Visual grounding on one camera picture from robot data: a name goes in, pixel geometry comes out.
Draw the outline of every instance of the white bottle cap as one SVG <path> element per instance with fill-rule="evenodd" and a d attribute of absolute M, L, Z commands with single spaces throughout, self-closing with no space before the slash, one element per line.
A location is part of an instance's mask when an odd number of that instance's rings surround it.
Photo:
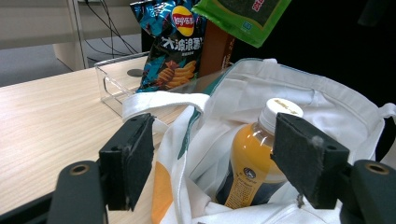
<path fill-rule="evenodd" d="M 275 133 L 277 113 L 292 114 L 300 118 L 304 114 L 303 110 L 291 101 L 281 98 L 269 99 L 259 116 L 259 123 L 271 133 Z"/>

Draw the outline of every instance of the orange juice bottle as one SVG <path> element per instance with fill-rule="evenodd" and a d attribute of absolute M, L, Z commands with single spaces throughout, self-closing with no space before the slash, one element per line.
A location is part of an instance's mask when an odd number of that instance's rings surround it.
<path fill-rule="evenodd" d="M 271 159 L 277 113 L 303 116 L 303 110 L 291 101 L 267 101 L 258 121 L 242 127 L 233 139 L 229 173 L 217 192 L 218 203 L 232 209 L 268 203 L 287 181 Z"/>

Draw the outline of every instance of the wooden table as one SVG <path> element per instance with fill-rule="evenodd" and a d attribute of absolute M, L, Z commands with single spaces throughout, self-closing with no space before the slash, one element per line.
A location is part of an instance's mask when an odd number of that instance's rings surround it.
<path fill-rule="evenodd" d="M 0 88 L 0 120 L 0 214 L 54 191 L 65 166 L 96 161 L 122 125 L 100 101 L 94 68 Z M 150 174 L 134 212 L 111 211 L 109 222 L 150 223 L 152 184 Z"/>

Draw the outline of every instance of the white tote bag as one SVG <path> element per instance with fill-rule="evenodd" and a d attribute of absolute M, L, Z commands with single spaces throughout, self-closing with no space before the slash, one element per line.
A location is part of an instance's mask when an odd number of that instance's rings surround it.
<path fill-rule="evenodd" d="M 153 223 L 340 223 L 340 202 L 334 209 L 317 210 L 305 200 L 299 208 L 298 193 L 291 184 L 285 184 L 267 204 L 233 210 L 212 200 L 228 169 L 233 136 L 256 121 L 273 97 L 299 105 L 304 119 L 350 150 L 350 164 L 374 160 L 384 118 L 396 120 L 395 104 L 378 107 L 343 84 L 274 59 L 241 60 L 205 93 L 135 94 L 123 103 L 124 120 L 153 108 L 189 105 L 167 128 L 157 151 Z M 395 153 L 393 144 L 383 160 L 393 168 Z"/>

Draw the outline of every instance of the transparent acrylic box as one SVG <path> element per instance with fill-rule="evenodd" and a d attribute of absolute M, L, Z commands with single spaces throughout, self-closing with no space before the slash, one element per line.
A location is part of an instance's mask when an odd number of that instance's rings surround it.
<path fill-rule="evenodd" d="M 101 101 L 122 117 L 122 102 L 135 94 L 140 86 L 141 74 L 149 53 L 143 52 L 117 59 L 107 60 L 94 65 L 98 76 Z M 200 77 L 182 86 L 173 88 L 172 92 L 194 93 L 203 92 L 204 89 L 226 69 L 208 76 Z M 179 111 L 185 106 L 162 109 L 165 116 Z"/>

